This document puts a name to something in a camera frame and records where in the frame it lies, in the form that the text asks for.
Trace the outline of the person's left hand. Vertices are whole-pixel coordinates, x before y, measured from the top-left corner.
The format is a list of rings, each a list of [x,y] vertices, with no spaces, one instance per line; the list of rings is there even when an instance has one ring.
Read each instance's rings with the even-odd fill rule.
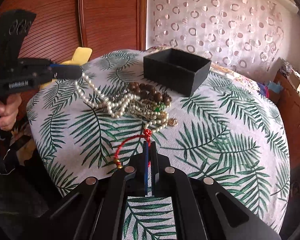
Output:
[[[6,104],[0,101],[0,129],[9,131],[16,122],[22,99],[20,93],[11,94],[6,100]]]

